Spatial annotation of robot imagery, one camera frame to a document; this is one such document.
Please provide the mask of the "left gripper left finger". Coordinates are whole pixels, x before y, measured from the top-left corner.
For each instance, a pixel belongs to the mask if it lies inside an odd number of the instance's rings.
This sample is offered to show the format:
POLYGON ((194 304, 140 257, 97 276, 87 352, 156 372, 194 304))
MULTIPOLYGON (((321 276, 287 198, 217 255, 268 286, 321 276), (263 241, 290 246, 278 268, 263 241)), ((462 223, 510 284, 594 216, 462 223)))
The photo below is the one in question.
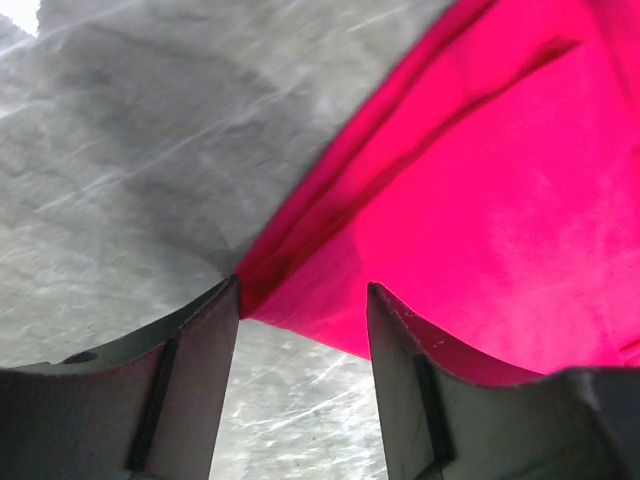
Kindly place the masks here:
POLYGON ((1 372, 5 479, 205 479, 240 313, 230 277, 64 361, 1 372))

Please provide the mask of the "pink t shirt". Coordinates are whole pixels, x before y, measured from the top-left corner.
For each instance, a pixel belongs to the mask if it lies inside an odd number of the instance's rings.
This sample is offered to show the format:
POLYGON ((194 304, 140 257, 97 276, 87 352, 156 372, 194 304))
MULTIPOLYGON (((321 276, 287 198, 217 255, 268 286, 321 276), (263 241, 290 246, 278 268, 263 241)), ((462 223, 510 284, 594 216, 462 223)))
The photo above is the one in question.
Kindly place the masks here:
POLYGON ((454 3, 237 274, 245 318, 361 357, 377 282, 518 367, 637 366, 638 3, 454 3))

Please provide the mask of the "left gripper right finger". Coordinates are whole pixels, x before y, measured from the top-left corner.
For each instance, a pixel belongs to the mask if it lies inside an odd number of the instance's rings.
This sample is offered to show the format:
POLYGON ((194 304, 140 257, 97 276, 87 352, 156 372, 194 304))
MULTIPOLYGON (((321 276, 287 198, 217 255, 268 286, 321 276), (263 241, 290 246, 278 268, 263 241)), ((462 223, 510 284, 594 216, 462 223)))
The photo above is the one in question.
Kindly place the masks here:
POLYGON ((639 372, 538 374, 419 317, 380 284, 367 323, 392 479, 635 479, 639 372))

